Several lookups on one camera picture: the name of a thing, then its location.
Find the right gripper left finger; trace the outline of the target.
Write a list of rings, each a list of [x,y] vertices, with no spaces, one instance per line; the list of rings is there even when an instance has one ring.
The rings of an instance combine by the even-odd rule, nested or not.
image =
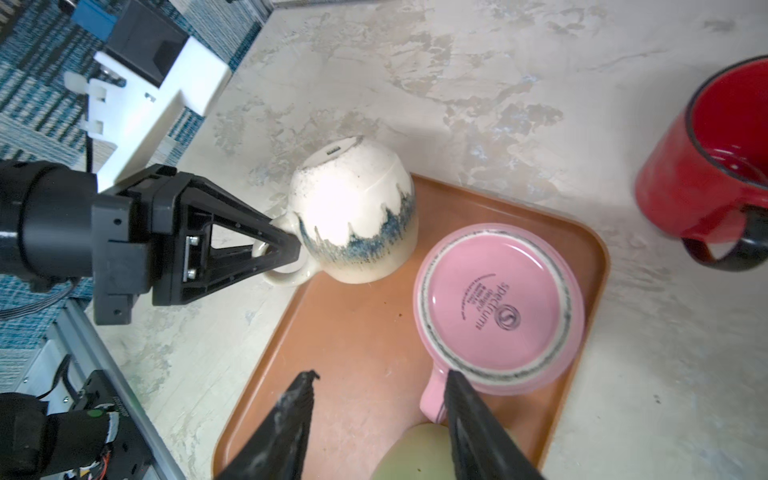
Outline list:
[[[215,479],[300,479],[314,408],[313,383],[320,376],[302,371],[279,397],[250,439]]]

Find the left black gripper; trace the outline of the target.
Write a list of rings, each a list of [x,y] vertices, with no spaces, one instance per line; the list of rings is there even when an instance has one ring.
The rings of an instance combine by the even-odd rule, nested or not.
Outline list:
[[[186,305],[299,258],[298,238],[212,181],[155,165],[96,196],[94,320],[127,325],[137,299]],[[213,248],[213,227],[252,245]]]

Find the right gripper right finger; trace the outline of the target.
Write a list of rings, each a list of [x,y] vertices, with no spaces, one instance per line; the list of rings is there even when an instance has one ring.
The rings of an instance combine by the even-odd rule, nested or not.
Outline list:
[[[458,479],[543,479],[459,371],[447,375],[444,406]]]

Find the cream marbled mug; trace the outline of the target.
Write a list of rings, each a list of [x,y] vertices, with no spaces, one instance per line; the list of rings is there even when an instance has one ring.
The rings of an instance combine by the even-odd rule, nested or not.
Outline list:
[[[414,181],[399,156],[362,135],[332,142],[293,173],[285,213],[272,226],[295,235],[306,259],[295,271],[264,273],[298,286],[319,272],[346,284],[391,275],[418,237]]]

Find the orange plastic tray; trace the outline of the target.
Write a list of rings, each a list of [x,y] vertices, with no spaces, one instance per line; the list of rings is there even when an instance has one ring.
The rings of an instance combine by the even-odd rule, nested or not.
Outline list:
[[[422,176],[414,179],[418,246],[393,275],[347,285],[318,274],[298,288],[217,444],[214,473],[239,454],[276,401],[303,371],[318,374],[303,475],[367,479],[409,428],[424,422],[419,400],[432,362],[413,318],[413,286],[428,251],[472,224],[504,223],[552,245],[597,311],[610,272],[608,249],[588,226]]]

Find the pink ghost pattern mug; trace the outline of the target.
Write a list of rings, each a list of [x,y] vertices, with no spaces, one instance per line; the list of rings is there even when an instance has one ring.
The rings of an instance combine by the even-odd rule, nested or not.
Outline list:
[[[586,326],[565,259],[533,233],[500,223],[463,227],[429,251],[413,312],[433,360],[420,409],[434,423],[446,416],[450,371],[482,393],[527,394],[566,371]]]

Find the red mug black handle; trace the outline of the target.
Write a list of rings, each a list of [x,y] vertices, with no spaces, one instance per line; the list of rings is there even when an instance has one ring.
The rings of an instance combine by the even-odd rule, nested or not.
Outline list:
[[[644,216],[697,263],[743,272],[767,261],[767,58],[707,79],[634,187]]]

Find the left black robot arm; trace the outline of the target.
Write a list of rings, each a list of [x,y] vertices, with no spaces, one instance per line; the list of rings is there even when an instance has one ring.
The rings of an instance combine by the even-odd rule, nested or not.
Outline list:
[[[35,291],[93,282],[94,316],[125,325],[136,299],[186,305],[297,260],[299,240],[211,181],[149,167],[99,191],[94,174],[50,162],[1,164],[1,270]],[[100,479],[181,473],[122,378],[114,411],[52,414],[43,394],[1,397],[1,475],[40,479],[94,466]]]

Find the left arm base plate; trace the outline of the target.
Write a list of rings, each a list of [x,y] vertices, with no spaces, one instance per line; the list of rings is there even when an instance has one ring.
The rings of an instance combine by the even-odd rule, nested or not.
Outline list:
[[[136,422],[103,370],[94,370],[85,380],[74,410],[91,416],[100,414],[109,424],[106,443],[96,459],[75,470],[76,479],[144,479],[153,455]]]

